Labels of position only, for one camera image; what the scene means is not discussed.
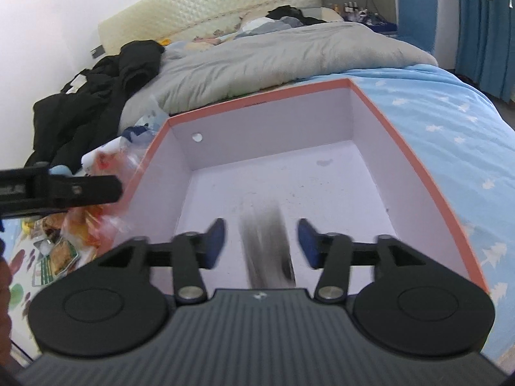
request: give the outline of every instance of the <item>gray blanket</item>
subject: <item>gray blanket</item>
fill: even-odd
[[[156,102],[175,114],[299,78],[415,64],[438,65],[408,43],[347,22],[249,36],[204,52],[171,48],[163,54],[159,75],[125,104],[120,130],[134,125]]]

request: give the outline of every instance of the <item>orange border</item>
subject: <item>orange border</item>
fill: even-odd
[[[115,205],[115,210],[120,212],[125,210],[132,200],[134,194],[136,193],[136,189],[148,168],[150,162],[154,158],[154,155],[163,141],[166,134],[172,129],[172,127],[185,122],[190,122],[192,120],[208,117],[211,115],[216,115],[219,113],[230,112],[231,110],[236,110],[243,107],[249,107],[257,104],[268,103],[271,101],[278,101],[287,99],[290,97],[303,96],[306,94],[311,94],[320,91],[333,90],[337,88],[350,88],[352,89],[361,101],[370,109],[370,111],[374,114],[375,118],[379,120],[381,125],[388,132],[388,135],[393,139],[401,152],[405,155],[406,159],[409,161],[429,195],[435,202],[435,205],[442,215],[449,232],[451,233],[456,246],[458,247],[459,253],[462,257],[462,260],[465,264],[465,268],[469,273],[470,280],[481,287],[485,292],[489,293],[488,285],[486,283],[485,276],[482,273],[481,266],[475,256],[472,247],[470,246],[467,237],[463,233],[462,227],[459,224],[459,221],[452,211],[451,207],[445,200],[445,197],[438,189],[438,186],[434,182],[431,177],[429,171],[424,167],[421,161],[418,159],[414,151],[409,147],[404,138],[398,133],[395,127],[391,124],[391,122],[386,118],[386,116],[381,113],[381,111],[377,108],[377,106],[370,100],[361,89],[352,82],[349,78],[338,78],[331,81],[321,81],[317,83],[306,83],[299,86],[293,86],[288,88],[278,88],[271,91],[265,91],[258,94],[242,97],[235,100],[229,100],[217,104],[213,104],[210,106],[202,107],[196,110],[192,110],[190,112],[181,113],[179,115],[173,116],[169,118],[164,126],[159,131],[158,135],[156,135],[155,139],[150,144],[145,157],[143,158],[140,166],[138,167],[135,175],[132,177],[127,187],[125,188],[124,195],[122,199]],[[106,242],[106,247],[100,249],[99,253],[104,253],[112,246],[114,241],[114,237],[109,239]]]

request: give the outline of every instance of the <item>blue bed sheet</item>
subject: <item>blue bed sheet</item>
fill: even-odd
[[[515,344],[515,132],[479,91],[437,67],[351,70],[433,176],[469,237],[495,304],[483,353]]]

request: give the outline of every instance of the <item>quilted cream headboard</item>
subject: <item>quilted cream headboard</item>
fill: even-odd
[[[215,30],[231,33],[240,18],[260,7],[321,6],[321,0],[141,0],[100,23],[100,42],[109,55],[131,41],[192,40]]]

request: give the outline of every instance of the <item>curtain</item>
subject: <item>curtain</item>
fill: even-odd
[[[508,102],[515,84],[515,8],[509,8],[509,0],[459,2],[455,72]]]

